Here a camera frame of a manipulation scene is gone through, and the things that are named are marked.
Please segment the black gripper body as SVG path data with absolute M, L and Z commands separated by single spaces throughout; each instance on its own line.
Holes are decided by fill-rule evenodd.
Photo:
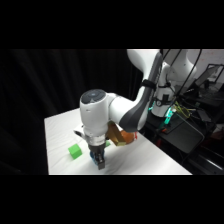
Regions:
M 105 144 L 99 145 L 99 146 L 92 146 L 89 145 L 89 150 L 90 150 L 90 156 L 94 156 L 94 158 L 103 155 L 105 152 Z

